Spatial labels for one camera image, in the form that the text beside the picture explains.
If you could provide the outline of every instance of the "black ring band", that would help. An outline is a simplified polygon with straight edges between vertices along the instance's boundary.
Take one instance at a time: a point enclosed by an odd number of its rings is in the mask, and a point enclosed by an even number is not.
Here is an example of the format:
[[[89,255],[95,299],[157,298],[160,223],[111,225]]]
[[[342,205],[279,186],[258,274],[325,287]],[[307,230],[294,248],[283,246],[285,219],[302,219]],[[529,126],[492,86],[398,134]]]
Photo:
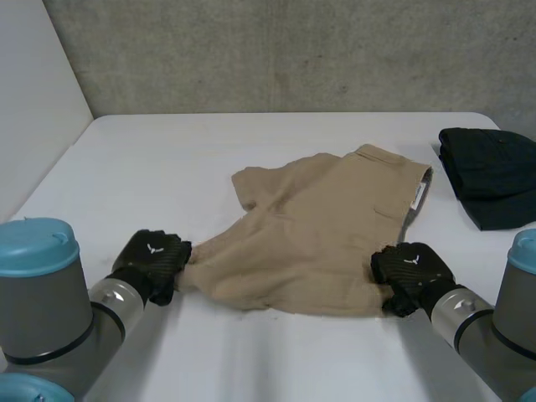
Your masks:
[[[20,364],[24,366],[28,366],[30,364],[39,364],[48,362],[49,360],[52,360],[53,358],[58,358],[60,356],[63,356],[64,354],[70,352],[71,350],[79,347],[86,339],[90,336],[91,331],[93,330],[93,323],[95,321],[95,315],[91,317],[90,325],[87,327],[87,329],[79,336],[77,337],[73,342],[69,343],[66,346],[63,346],[62,348],[56,349],[53,352],[43,353],[39,356],[33,356],[32,358],[15,358],[14,356],[9,356],[8,354],[3,354],[6,358],[6,360],[9,363],[12,364]]]
[[[501,343],[507,348],[512,349],[515,353],[521,354],[525,358],[530,358],[531,360],[536,361],[535,352],[525,349],[523,346],[519,346],[518,344],[512,342],[510,339],[506,338],[504,335],[501,334],[497,327],[495,327],[494,323],[492,323],[492,332],[493,335],[495,335],[495,338],[501,341]]]
[[[125,331],[125,324],[123,324],[123,321],[119,318],[119,316],[114,312],[111,308],[108,306],[105,306],[104,304],[100,304],[96,301],[91,302],[91,306],[93,308],[96,308],[97,310],[101,310],[105,314],[107,314],[114,322],[116,323],[117,327],[119,328],[119,332],[121,333],[121,342],[125,340],[126,331]]]
[[[456,335],[454,335],[454,350],[456,350],[458,354],[460,354],[460,351],[458,349],[460,347],[461,335],[463,335],[464,331],[478,318],[486,316],[487,314],[493,314],[493,309],[490,308],[488,310],[481,310],[479,312],[475,312],[472,316],[462,322],[461,325],[458,327],[458,329],[456,330]]]

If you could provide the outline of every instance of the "white tabletop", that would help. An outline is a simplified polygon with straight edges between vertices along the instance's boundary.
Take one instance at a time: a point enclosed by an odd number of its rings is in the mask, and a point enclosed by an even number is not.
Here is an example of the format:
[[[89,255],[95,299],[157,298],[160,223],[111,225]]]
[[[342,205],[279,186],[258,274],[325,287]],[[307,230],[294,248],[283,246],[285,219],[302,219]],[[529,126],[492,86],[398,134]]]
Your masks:
[[[494,303],[514,231],[480,232],[434,149],[442,128],[497,128],[474,113],[107,116],[94,121],[14,218],[75,229],[88,286],[138,229],[194,243],[244,213],[231,174],[365,142],[434,168],[407,240],[431,245],[459,282]],[[149,305],[90,395],[98,400],[498,400],[439,339],[424,313],[396,318],[240,312],[199,293]]]

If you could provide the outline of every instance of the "black folded garment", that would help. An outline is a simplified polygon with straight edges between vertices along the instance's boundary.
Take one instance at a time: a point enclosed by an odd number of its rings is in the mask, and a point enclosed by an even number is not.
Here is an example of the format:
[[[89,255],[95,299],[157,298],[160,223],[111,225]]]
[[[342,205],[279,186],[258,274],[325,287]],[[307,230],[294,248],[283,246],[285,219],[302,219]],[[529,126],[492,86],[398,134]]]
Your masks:
[[[454,193],[480,230],[536,221],[536,142],[515,132],[448,128],[440,158]]]

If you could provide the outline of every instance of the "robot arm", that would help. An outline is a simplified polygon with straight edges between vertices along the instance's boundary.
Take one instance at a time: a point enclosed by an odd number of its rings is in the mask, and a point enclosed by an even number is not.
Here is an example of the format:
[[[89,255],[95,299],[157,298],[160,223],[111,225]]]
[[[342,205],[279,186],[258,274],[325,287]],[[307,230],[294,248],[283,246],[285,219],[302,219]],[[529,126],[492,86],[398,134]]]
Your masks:
[[[175,234],[140,230],[88,292],[65,222],[9,222],[0,225],[0,239],[0,345],[8,361],[0,400],[81,399],[147,302],[172,300],[175,275],[191,252]]]
[[[371,266],[374,279],[394,291],[386,312],[404,317],[423,308],[432,327],[497,396],[536,400],[536,230],[516,236],[495,308],[457,285],[427,245],[388,247],[373,255]]]

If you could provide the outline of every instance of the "tan t-shirt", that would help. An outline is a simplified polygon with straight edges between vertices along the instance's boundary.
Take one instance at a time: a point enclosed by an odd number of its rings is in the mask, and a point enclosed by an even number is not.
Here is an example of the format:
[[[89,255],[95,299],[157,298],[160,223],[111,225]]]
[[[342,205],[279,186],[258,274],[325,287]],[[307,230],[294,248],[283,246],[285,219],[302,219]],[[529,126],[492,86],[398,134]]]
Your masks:
[[[430,177],[430,167],[372,145],[247,167],[233,176],[247,214],[193,248],[176,288],[245,310],[379,316],[391,293],[373,283],[370,256],[403,236]]]

